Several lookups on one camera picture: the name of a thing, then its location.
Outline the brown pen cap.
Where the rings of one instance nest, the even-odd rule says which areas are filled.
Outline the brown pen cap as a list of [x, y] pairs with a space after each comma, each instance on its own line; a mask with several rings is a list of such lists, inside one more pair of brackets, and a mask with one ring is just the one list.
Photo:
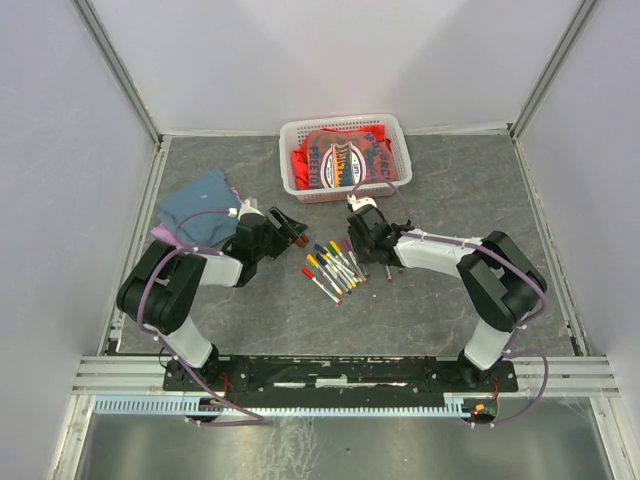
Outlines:
[[295, 244], [300, 248], [304, 248], [308, 244], [308, 238], [306, 236], [301, 236], [295, 241]]

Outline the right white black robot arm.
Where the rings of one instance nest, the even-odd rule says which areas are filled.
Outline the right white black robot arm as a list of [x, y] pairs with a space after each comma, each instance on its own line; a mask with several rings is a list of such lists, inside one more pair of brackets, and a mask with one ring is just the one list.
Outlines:
[[428, 270], [462, 282], [479, 321], [458, 359], [438, 371], [446, 382], [483, 389], [516, 330], [548, 305], [546, 280], [504, 232], [470, 239], [429, 234], [409, 222], [390, 223], [369, 204], [353, 207], [347, 221], [359, 262]]

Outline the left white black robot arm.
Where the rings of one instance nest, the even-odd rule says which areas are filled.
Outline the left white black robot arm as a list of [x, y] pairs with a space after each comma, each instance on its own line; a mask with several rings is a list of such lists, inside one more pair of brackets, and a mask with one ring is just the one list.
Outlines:
[[199, 390], [215, 387], [221, 375], [217, 347], [191, 318], [199, 288], [243, 287], [253, 279], [262, 259], [276, 259], [292, 245], [308, 244], [305, 223], [277, 207], [263, 214], [253, 198], [218, 213], [236, 221], [234, 233], [220, 249], [155, 240], [116, 297], [120, 312], [187, 365], [185, 376]]

